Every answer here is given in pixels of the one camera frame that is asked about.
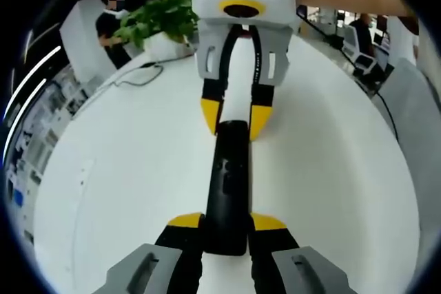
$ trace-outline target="gray gripper housing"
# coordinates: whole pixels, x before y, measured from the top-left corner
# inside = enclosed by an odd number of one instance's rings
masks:
[[[258,22],[243,21],[253,25],[260,37],[262,63],[260,84],[278,86],[283,82],[289,67],[287,51],[293,30],[289,26],[262,25]],[[219,65],[225,40],[233,24],[241,24],[240,20],[198,21],[199,46],[196,53],[198,72],[201,78],[219,79]],[[275,55],[274,73],[269,72],[270,54]],[[208,69],[209,57],[212,58],[212,70]]]
[[[107,272],[94,294],[166,294],[179,249],[143,244]]]
[[[287,294],[356,294],[346,273],[311,247],[272,255]]]

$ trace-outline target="white desk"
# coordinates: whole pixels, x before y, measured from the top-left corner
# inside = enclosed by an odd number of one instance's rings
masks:
[[[225,118],[247,116],[251,47],[239,40],[234,50]],[[273,116],[252,147],[253,210],[286,222],[359,294],[403,293],[419,233],[400,148],[335,64],[297,37],[289,53]],[[215,138],[200,109],[202,84],[193,59],[168,63],[148,86],[111,87],[70,123],[35,214],[36,256],[59,293],[95,291],[171,218],[205,211]],[[198,293],[254,293],[248,256],[204,254],[203,268]]]

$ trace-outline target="black shirt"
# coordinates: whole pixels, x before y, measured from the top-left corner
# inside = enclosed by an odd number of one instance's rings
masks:
[[[95,27],[98,37],[104,36],[105,38],[110,38],[119,29],[120,21],[112,14],[103,13],[96,20]],[[112,47],[106,46],[104,48],[117,69],[131,60],[122,44],[116,44]]]
[[[355,20],[349,25],[353,26],[357,30],[358,46],[360,47],[360,52],[372,56],[372,37],[369,31],[369,26],[361,19]]]

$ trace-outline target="green leaves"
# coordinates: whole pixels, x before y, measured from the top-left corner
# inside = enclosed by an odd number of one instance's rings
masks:
[[[165,32],[171,40],[185,41],[193,35],[198,17],[192,11],[192,0],[149,0],[144,6],[121,19],[121,28],[114,36],[124,42],[131,41],[138,48],[144,39]]]

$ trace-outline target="white tabletop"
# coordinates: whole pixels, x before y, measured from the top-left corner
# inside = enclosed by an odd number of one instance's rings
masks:
[[[239,40],[224,119],[247,118],[252,42]],[[346,271],[359,294],[403,293],[418,252],[418,210],[400,148],[358,86],[294,37],[274,113],[253,143],[255,212],[284,221]],[[193,58],[145,87],[110,87],[70,123],[44,173],[34,243],[62,294],[91,293],[107,270],[173,217],[204,212],[214,154]],[[125,79],[143,80],[155,69]],[[249,256],[204,254],[198,293],[254,293]]]

